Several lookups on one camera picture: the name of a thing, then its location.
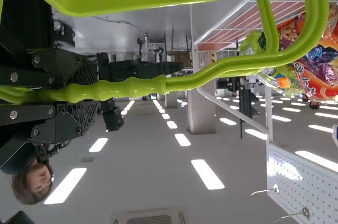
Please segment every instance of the woman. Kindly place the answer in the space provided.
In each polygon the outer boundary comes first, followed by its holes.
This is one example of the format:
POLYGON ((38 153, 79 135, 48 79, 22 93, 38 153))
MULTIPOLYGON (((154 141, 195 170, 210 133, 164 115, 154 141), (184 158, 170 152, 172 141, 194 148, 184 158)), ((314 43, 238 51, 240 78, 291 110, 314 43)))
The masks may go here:
POLYGON ((12 175, 14 196, 23 204, 37 204, 51 192, 54 175, 47 157, 40 157, 34 145, 23 145, 2 167, 12 175))

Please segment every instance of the rectangular ceiling light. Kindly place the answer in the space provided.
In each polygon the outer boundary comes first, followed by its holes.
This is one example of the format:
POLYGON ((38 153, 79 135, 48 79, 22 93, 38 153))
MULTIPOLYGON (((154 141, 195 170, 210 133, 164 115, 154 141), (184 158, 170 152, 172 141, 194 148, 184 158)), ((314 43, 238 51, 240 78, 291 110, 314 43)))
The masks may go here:
MULTIPOLYGON (((261 106, 262 106, 262 107, 266 107, 266 105, 265 105, 265 104, 261 104, 261 106)), ((271 107, 273 108, 274 106, 272 105, 271 107)))
POLYGON ((310 161, 313 161, 315 163, 318 163, 321 166, 324 166, 330 170, 333 170, 335 172, 338 172, 338 164, 335 162, 331 162, 325 158, 322 158, 318 155, 315 155, 313 153, 310 153, 308 151, 297 151, 296 154, 300 155, 301 157, 304 157, 310 161))
POLYGON ((190 141, 185 137, 183 133, 175 134, 175 138, 179 142, 180 146, 191 146, 190 141))
POLYGON ((99 138, 89 149, 90 153, 100 152, 102 148, 105 146, 108 138, 99 138))
POLYGON ((301 112, 300 109, 292 109, 292 108, 283 108, 283 110, 292 111, 292 112, 301 112))
POLYGON ((236 125, 237 124, 236 122, 229 120, 227 118, 220 118, 220 121, 227 124, 227 125, 236 125))
POLYGON ((268 139, 268 136, 266 134, 260 133, 259 131, 254 130, 254 129, 246 129, 245 132, 248 133, 248 134, 251 134, 251 135, 253 135, 257 138, 263 139, 265 141, 268 139))
POLYGON ((286 118, 286 117, 279 117, 279 116, 275 116, 275 115, 272 115, 271 117, 275 120, 278 120, 278 121, 283 121, 283 122, 290 122, 291 121, 291 119, 286 118))
POLYGON ((322 130, 323 132, 333 133, 332 128, 327 128, 327 127, 320 126, 320 125, 309 125, 309 127, 312 129, 316 129, 316 130, 322 130))
POLYGON ((224 184, 212 171, 205 160, 192 160, 191 163, 208 190, 220 190, 225 188, 224 184))
POLYGON ((319 106, 319 108, 320 108, 320 109, 331 109, 331 110, 338 110, 338 108, 337 108, 337 107, 322 106, 322 105, 320 105, 320 106, 319 106))
POLYGON ((338 118, 337 115, 327 114, 327 113, 315 113, 316 116, 320 117, 329 117, 329 118, 338 118))
POLYGON ((300 104, 298 102, 291 102, 291 105, 294 105, 294 106, 306 106, 306 104, 300 104))
POLYGON ((170 129, 177 129, 177 125, 174 121, 168 121, 167 125, 169 126, 170 129))
POLYGON ((170 116, 169 116, 168 114, 162 114, 162 117, 163 117, 164 119, 170 119, 170 116))
POLYGON ((62 204, 81 180, 87 169, 72 169, 59 186, 50 194, 44 204, 62 204))
POLYGON ((334 101, 326 101, 327 104, 331 104, 331 105, 337 105, 338 102, 334 102, 334 101))

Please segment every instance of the pegboard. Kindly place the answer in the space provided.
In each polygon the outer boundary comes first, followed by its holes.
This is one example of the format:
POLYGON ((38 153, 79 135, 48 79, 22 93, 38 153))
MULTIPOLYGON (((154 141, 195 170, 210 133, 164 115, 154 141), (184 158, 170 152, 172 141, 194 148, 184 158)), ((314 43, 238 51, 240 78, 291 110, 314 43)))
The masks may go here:
POLYGON ((307 207, 311 219, 295 216, 300 224, 338 223, 338 175, 279 147, 267 151, 267 188, 280 190, 268 195, 289 214, 307 207))

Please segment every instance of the metal hook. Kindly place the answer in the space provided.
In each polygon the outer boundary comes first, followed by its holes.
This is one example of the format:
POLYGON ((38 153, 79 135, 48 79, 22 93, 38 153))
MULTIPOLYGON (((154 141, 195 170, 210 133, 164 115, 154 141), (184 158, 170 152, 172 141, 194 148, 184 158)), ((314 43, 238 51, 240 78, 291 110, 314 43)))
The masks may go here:
POLYGON ((279 195, 279 186, 277 184, 275 184, 273 189, 267 189, 267 190, 263 190, 263 191, 255 191, 253 194, 251 194, 251 196, 255 195, 257 193, 268 192, 268 191, 275 191, 279 195))
POLYGON ((306 217, 307 220, 310 220, 310 218, 311 218, 310 211, 308 210, 307 207, 304 207, 301 212, 299 212, 299 213, 293 213, 293 214, 290 214, 290 215, 287 215, 287 216, 283 216, 283 217, 279 217, 278 219, 275 220, 275 222, 277 222, 278 220, 281 220, 281 219, 289 218, 289 217, 292 217, 294 215, 300 215, 300 214, 302 214, 304 217, 306 217))

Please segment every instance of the woman's hair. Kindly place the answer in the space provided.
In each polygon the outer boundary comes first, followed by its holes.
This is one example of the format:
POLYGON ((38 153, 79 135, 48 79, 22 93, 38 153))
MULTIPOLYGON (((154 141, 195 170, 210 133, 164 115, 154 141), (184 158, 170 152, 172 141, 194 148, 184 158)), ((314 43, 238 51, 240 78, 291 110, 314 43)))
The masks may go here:
MULTIPOLYGON (((53 175, 53 170, 49 164, 49 159, 47 158, 46 161, 41 162, 41 163, 46 165, 51 175, 53 175)), ((28 173, 28 167, 25 169, 24 172, 12 176, 12 190, 13 190, 14 196, 20 203, 37 204, 41 202, 42 200, 44 200, 51 193, 53 182, 50 183, 49 189, 46 195, 37 198, 28 187, 27 173, 28 173)))

